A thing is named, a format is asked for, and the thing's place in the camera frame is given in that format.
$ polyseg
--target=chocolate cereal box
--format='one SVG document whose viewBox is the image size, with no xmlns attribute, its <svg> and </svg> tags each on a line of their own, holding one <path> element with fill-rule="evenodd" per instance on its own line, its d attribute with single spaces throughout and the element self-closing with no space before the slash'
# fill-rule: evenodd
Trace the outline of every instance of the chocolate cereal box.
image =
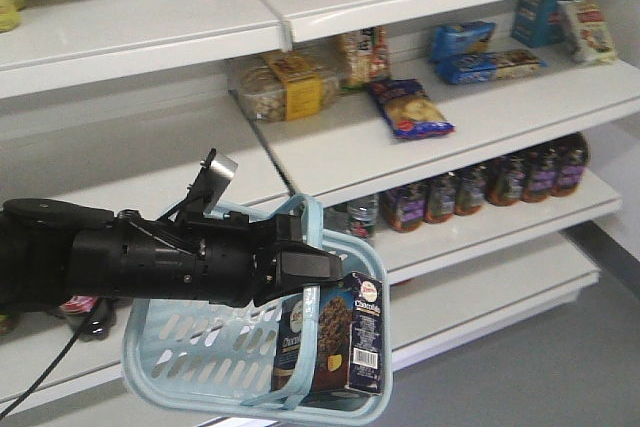
<svg viewBox="0 0 640 427">
<path fill-rule="evenodd" d="M 382 384 L 382 284 L 360 273 L 322 288 L 318 353 L 311 392 L 305 402 L 379 394 Z M 272 388 L 284 386 L 299 352 L 295 322 L 300 297 L 283 305 Z"/>
</svg>

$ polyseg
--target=light blue basket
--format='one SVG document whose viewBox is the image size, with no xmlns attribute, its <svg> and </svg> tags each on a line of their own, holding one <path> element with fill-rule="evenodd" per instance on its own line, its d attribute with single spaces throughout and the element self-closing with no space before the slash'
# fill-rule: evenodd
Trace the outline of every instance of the light blue basket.
<svg viewBox="0 0 640 427">
<path fill-rule="evenodd" d="M 309 245 L 340 256 L 345 274 L 361 272 L 383 282 L 382 393 L 314 403 L 313 407 L 300 404 L 311 387 L 315 366 L 319 287 L 304 289 L 298 362 L 290 380 L 277 391 L 271 391 L 271 373 L 284 299 L 243 309 L 206 301 L 136 300 L 122 355 L 125 380 L 131 390 L 165 408 L 325 426 L 365 425 L 382 413 L 393 382 L 386 271 L 367 243 L 323 230 L 322 207 L 313 198 L 296 195 L 274 214 L 300 207 Z M 224 202 L 212 216 L 231 210 L 245 213 L 253 221 L 270 216 Z"/>
</svg>

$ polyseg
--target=cracker box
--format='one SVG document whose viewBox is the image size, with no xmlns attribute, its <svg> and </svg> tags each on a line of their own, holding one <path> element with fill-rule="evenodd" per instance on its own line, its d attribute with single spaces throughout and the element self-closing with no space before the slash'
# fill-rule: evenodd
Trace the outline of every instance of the cracker box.
<svg viewBox="0 0 640 427">
<path fill-rule="evenodd" d="M 558 1 L 518 0 L 511 37 L 532 48 L 562 42 Z"/>
<path fill-rule="evenodd" d="M 321 289 L 318 353 L 306 403 L 368 397 L 382 387 L 382 284 L 357 272 Z M 299 352 L 302 297 L 283 303 L 272 388 L 284 386 Z"/>
</svg>

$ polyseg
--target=product label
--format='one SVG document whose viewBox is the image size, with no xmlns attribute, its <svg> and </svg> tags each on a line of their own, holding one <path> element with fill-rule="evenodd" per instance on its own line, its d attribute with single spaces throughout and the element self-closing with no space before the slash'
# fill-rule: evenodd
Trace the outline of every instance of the product label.
<svg viewBox="0 0 640 427">
<path fill-rule="evenodd" d="M 286 92 L 285 120 L 317 114 L 322 106 L 322 78 L 295 52 L 263 55 Z"/>
</svg>

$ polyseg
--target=blue package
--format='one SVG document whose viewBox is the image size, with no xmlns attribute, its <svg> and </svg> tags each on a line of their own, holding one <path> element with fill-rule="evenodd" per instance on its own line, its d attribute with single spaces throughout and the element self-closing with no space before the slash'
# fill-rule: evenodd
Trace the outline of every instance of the blue package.
<svg viewBox="0 0 640 427">
<path fill-rule="evenodd" d="M 416 79 L 370 82 L 368 91 L 399 139 L 423 139 L 454 131 Z"/>
<path fill-rule="evenodd" d="M 462 22 L 435 28 L 431 42 L 430 62 L 440 62 L 460 54 L 486 52 L 496 28 L 494 22 Z"/>
<path fill-rule="evenodd" d="M 436 72 L 450 84 L 472 84 L 526 77 L 546 65 L 530 50 L 514 49 L 449 57 L 436 65 Z"/>
</svg>

